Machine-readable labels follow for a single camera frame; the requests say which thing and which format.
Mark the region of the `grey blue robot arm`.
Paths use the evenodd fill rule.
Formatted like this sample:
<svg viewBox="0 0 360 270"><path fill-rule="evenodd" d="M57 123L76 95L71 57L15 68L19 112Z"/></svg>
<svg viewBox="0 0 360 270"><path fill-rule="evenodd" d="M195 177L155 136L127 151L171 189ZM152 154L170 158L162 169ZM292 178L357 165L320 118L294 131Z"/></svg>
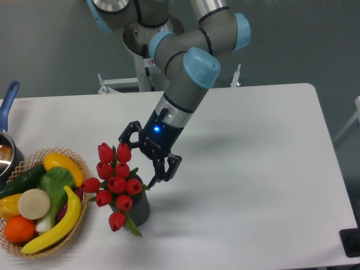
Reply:
<svg viewBox="0 0 360 270"><path fill-rule="evenodd" d="M133 29L132 51L147 56L168 86L145 125L128 124L119 141L138 148L153 163L150 186L169 181L181 157L172 146L221 72L217 56L245 47L251 38L246 17L227 1L192 1L199 26L175 33L167 1L88 1L97 24L107 32Z"/></svg>

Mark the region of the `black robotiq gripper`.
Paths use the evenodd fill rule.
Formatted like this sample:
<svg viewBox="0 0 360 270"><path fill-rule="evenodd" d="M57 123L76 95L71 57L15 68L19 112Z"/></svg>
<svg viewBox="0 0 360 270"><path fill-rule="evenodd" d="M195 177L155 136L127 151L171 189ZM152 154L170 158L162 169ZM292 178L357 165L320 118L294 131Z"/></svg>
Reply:
<svg viewBox="0 0 360 270"><path fill-rule="evenodd" d="M131 149L139 148L152 160L155 175L148 184L149 188L156 183L171 180L182 162L181 156L170 152L183 128L174 127L164 121L168 112L169 109L166 108L161 109L159 114L153 111L144 128L137 120L130 122L118 138L120 143L128 145ZM139 133L139 141L131 142L131 136L136 132Z"/></svg>

